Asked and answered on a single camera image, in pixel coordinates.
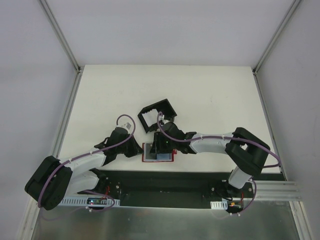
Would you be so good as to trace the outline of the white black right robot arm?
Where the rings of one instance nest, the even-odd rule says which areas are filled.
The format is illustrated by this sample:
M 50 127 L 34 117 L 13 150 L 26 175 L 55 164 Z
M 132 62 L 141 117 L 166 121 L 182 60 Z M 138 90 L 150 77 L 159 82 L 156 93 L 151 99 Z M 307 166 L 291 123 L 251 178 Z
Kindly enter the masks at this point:
M 242 193 L 246 182 L 260 175 L 270 147 L 243 127 L 225 135 L 209 135 L 195 131 L 183 132 L 171 121 L 160 122 L 161 129 L 154 133 L 151 154 L 170 154 L 177 150 L 183 154 L 215 153 L 228 155 L 236 164 L 225 184 L 230 197 Z

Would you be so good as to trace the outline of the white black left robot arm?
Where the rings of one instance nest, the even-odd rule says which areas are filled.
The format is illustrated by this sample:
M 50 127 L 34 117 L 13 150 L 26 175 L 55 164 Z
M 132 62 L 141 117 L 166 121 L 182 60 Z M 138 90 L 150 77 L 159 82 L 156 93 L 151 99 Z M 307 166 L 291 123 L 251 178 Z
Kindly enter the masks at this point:
M 74 160 L 47 156 L 26 183 L 24 190 L 42 208 L 54 209 L 65 195 L 90 190 L 99 195 L 105 191 L 106 179 L 98 168 L 116 159 L 141 155 L 144 150 L 127 128 L 117 126 L 109 137 L 93 146 L 88 154 Z

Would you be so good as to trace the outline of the red leather card holder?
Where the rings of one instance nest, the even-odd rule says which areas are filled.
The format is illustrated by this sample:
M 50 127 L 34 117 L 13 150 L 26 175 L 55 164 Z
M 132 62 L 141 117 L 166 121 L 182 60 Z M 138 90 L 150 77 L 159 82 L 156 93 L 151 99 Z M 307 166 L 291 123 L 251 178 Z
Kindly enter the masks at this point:
M 152 153 L 153 144 L 152 143 L 143 143 L 143 154 L 142 154 L 142 162 L 144 163 L 171 163 L 174 162 L 175 155 L 177 154 L 177 150 L 174 149 L 172 153 Z

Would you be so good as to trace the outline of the black card box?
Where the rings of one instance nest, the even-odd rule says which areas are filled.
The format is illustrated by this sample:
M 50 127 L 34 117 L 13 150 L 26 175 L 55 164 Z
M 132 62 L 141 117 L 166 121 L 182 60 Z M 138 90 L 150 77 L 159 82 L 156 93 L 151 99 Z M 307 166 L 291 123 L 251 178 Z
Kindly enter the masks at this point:
M 172 122 L 177 116 L 167 98 L 143 107 L 137 117 L 146 133 L 154 132 L 158 129 L 157 116 L 159 112 L 163 113 L 165 120 Z

